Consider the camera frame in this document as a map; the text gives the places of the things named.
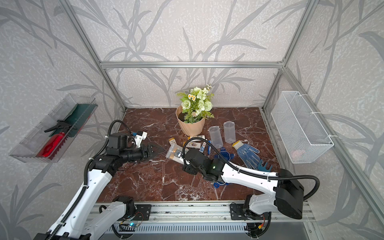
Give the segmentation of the beige flower pot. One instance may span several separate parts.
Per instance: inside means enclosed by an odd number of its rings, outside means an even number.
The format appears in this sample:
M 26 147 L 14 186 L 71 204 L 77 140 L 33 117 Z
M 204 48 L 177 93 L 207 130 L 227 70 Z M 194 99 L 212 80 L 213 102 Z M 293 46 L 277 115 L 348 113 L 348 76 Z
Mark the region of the beige flower pot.
M 202 119 L 197 123 L 188 124 L 181 120 L 180 114 L 182 114 L 182 106 L 179 106 L 176 110 L 176 117 L 183 133 L 187 136 L 198 136 L 202 133 L 206 119 Z

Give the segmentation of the aluminium front rail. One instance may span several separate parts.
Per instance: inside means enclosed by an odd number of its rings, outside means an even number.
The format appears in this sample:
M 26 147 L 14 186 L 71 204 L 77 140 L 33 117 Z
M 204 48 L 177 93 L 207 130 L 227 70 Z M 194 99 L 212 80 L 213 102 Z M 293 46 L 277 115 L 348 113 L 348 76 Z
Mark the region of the aluminium front rail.
M 192 202 L 135 202 L 136 205 L 151 205 L 150 217 L 144 224 L 149 223 L 229 223 L 231 220 L 230 204 L 238 205 L 244 201 L 192 201 Z M 109 206 L 111 203 L 95 203 L 86 223 L 99 215 L 99 206 Z M 308 202 L 303 203 L 303 217 L 296 220 L 280 212 L 272 212 L 272 223 L 285 222 L 316 222 Z

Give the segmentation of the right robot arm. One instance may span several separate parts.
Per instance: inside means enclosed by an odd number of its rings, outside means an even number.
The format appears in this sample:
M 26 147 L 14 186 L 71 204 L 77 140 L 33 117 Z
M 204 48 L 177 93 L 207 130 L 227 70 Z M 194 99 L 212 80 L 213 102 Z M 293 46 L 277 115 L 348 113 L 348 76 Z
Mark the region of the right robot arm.
M 284 169 L 278 173 L 248 169 L 227 161 L 223 156 L 209 159 L 197 149 L 182 151 L 182 159 L 185 172 L 200 173 L 206 181 L 237 184 L 260 191 L 260 195 L 251 195 L 244 203 L 246 211 L 257 215 L 278 211 L 300 220 L 303 202 L 320 187 L 320 180 L 312 175 L 294 176 Z

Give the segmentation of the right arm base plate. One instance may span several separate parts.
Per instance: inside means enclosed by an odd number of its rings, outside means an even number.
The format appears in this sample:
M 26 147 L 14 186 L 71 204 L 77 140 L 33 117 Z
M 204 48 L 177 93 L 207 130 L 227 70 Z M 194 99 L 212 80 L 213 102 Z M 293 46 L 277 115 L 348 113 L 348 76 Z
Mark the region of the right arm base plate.
M 249 209 L 244 209 L 243 204 L 231 203 L 230 204 L 230 214 L 231 220 L 240 221 L 240 220 L 255 220 L 255 221 L 266 221 L 271 219 L 271 213 L 263 213 L 258 215 L 252 212 Z

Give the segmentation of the white blue dotted work glove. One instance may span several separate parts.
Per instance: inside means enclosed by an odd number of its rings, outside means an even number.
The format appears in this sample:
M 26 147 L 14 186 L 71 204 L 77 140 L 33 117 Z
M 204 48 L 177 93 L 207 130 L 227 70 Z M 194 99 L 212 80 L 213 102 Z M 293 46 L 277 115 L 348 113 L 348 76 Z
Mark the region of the white blue dotted work glove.
M 258 165 L 261 162 L 261 158 L 258 156 L 260 153 L 258 149 L 248 144 L 244 144 L 241 141 L 233 143 L 232 147 L 235 148 L 238 156 L 247 168 L 258 170 Z

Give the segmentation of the pink item in basket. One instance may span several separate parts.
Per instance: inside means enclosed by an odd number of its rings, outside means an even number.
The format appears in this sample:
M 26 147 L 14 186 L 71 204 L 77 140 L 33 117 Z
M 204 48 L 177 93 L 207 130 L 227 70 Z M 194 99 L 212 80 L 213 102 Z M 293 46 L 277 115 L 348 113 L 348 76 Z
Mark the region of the pink item in basket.
M 302 156 L 305 154 L 305 152 L 305 150 L 294 150 L 291 152 L 291 159 L 294 162 L 298 163 L 301 161 Z

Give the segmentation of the blue cup lid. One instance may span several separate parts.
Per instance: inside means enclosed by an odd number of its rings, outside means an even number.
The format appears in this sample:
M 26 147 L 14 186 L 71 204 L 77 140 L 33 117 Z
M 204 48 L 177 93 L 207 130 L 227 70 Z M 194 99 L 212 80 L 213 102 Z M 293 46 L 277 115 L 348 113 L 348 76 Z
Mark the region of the blue cup lid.
M 226 162 L 230 162 L 232 159 L 234 159 L 235 155 L 229 153 L 226 148 L 220 148 L 220 149 L 214 149 L 213 152 L 216 154 L 214 155 L 213 165 L 223 164 Z
M 227 185 L 229 185 L 229 183 L 225 183 L 225 182 L 215 182 L 215 183 L 213 183 L 213 187 L 215 189 L 219 189 L 221 186 L 227 186 Z

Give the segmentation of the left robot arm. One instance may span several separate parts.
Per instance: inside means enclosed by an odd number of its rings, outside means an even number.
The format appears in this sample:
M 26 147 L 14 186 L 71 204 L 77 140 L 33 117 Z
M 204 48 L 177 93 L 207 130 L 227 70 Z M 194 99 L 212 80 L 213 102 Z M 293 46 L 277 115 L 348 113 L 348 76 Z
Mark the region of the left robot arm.
M 106 185 L 126 163 L 138 164 L 154 159 L 164 148 L 153 143 L 143 144 L 144 132 L 135 135 L 114 133 L 108 136 L 101 155 L 89 160 L 84 170 L 84 183 L 62 216 L 46 233 L 36 240 L 98 240 L 116 221 L 126 220 L 137 213 L 131 197 L 118 196 L 113 202 L 86 223 L 91 210 Z

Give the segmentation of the blue-lidded clear kit cup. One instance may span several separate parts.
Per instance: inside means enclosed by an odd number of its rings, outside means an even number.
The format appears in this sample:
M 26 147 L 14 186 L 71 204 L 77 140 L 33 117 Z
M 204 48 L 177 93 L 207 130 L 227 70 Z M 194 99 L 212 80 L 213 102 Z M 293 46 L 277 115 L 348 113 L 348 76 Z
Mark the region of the blue-lidded clear kit cup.
M 224 146 L 221 136 L 221 130 L 219 126 L 211 126 L 208 129 L 211 138 L 211 143 L 216 149 L 220 149 Z
M 177 144 L 172 144 L 166 154 L 166 158 L 173 160 L 179 164 L 184 164 L 184 158 L 182 157 L 183 148 Z
M 235 123 L 232 121 L 224 122 L 224 135 L 225 135 L 225 142 L 228 144 L 233 144 L 236 142 L 236 128 Z

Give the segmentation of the green white artificial flowers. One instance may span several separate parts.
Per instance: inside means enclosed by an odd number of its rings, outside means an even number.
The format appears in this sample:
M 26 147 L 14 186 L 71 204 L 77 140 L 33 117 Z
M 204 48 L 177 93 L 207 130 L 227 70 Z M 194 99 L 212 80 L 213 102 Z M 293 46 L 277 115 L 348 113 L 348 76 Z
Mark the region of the green white artificial flowers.
M 186 124 L 194 124 L 203 119 L 213 119 L 212 113 L 214 94 L 211 93 L 212 86 L 204 88 L 194 87 L 187 92 L 180 92 L 177 95 L 181 100 L 182 121 Z

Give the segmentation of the white yellow-capped lotion bottle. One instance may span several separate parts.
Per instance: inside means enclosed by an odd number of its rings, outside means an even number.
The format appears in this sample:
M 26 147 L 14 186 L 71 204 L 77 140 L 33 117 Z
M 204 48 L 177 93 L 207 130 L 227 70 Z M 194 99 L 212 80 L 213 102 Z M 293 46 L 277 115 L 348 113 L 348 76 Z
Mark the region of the white yellow-capped lotion bottle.
M 188 136 L 188 140 L 193 139 L 192 142 L 199 142 L 201 140 L 199 139 L 206 139 L 205 135 L 198 135 L 198 136 Z

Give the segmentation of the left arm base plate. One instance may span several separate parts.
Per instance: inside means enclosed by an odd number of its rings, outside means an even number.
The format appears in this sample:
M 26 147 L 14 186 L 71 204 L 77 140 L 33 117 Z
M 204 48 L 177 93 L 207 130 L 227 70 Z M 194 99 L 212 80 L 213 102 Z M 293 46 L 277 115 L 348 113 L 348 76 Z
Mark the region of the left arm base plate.
M 149 204 L 139 204 L 135 206 L 128 206 L 126 214 L 121 218 L 121 220 L 126 221 L 148 221 L 151 214 L 152 205 Z

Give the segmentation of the wooden handled brush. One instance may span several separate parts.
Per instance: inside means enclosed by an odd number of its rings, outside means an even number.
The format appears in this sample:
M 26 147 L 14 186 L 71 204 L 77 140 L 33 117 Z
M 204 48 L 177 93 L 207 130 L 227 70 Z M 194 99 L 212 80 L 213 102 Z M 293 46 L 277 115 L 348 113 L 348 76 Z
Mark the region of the wooden handled brush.
M 262 172 L 271 172 L 272 168 L 273 168 L 273 166 L 271 164 L 269 164 L 268 162 L 261 161 L 258 164 L 258 170 L 262 171 Z

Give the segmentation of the clear plastic wall tray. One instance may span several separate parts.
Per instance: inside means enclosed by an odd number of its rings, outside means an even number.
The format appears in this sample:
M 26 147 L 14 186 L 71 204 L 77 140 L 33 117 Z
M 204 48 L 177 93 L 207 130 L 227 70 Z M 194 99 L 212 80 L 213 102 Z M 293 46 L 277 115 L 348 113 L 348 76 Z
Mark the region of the clear plastic wall tray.
M 23 163 L 57 163 L 97 107 L 94 97 L 68 94 L 9 155 Z

